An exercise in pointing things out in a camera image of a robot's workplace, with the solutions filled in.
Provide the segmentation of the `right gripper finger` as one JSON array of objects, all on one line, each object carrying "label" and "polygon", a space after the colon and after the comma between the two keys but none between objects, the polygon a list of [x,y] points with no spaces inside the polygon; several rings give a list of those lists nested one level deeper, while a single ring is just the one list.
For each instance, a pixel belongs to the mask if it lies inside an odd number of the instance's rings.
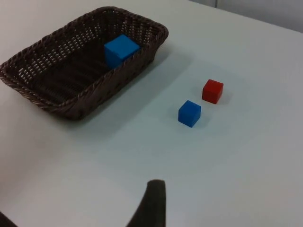
[{"label": "right gripper finger", "polygon": [[166,185],[164,180],[147,183],[141,202],[127,227],[166,226]]}]

